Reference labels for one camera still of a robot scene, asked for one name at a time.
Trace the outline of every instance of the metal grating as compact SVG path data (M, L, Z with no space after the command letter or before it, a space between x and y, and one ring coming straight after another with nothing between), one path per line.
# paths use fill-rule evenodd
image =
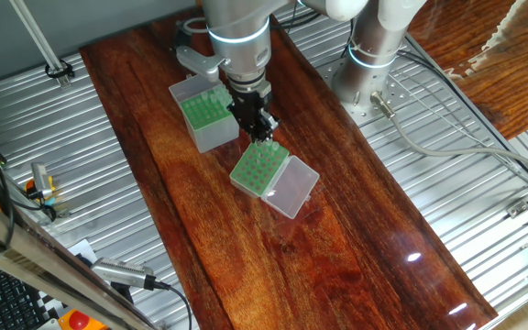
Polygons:
M79 55L62 90L42 69L0 82L0 152L19 184L31 178L32 161L53 176L57 209L70 217L46 229L70 247L87 239L97 257L144 264L182 291L148 208ZM170 291L132 289L135 306L155 324L186 329L187 312Z

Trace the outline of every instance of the wood grain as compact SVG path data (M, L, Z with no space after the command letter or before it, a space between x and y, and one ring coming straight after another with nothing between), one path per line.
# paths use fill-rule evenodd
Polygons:
M429 0L409 31L503 136L528 129L528 1Z
M496 316L280 32L275 139L321 178L294 220L234 188L247 136L199 154L168 91L188 73L171 50L185 15L81 54L202 329L453 330ZM192 46L211 51L205 36Z

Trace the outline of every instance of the wooden tabletop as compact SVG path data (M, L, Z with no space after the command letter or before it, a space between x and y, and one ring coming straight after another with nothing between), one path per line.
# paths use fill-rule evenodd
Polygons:
M315 69L272 34L275 140L319 172L288 219L231 185L248 137L200 154L169 87L176 19L81 49L202 329L467 329L495 311ZM192 47L212 50L205 35Z
M528 129L528 0L428 0L409 31L503 136Z

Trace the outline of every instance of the clear plastic lid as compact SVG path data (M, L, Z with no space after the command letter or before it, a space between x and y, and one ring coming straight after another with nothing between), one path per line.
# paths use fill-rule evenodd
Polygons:
M309 193L319 180L319 173L302 160L289 156L282 164L261 199L290 219L299 213Z

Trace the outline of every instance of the robotic arm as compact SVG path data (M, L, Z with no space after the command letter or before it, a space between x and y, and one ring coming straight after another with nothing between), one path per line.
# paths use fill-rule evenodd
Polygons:
M302 3L340 21L348 21L363 8L370 7L371 10L362 11L357 27L366 26L367 17L372 17L370 26L360 29L359 32L356 29L353 40L369 38L376 42L375 40L380 41L384 36L388 41L387 55L394 58L406 27L426 0L370 0L370 5L366 5L367 1L302 0ZM270 139L272 132L279 125L278 118L269 111L272 89L266 81L266 64L271 56L270 14L290 3L294 3L294 0L203 0L203 10L215 55L207 58L189 47L177 48L179 62L191 71L204 75L211 81L217 80L219 68L225 72L234 98L230 110L252 141ZM353 63L356 63L356 59L351 58ZM379 58L380 65L383 65L383 61L389 61L385 59ZM355 78L357 79L350 75L340 76L339 88L359 91L361 87L352 85L366 82L359 77ZM363 93L368 93L369 99L374 91Z

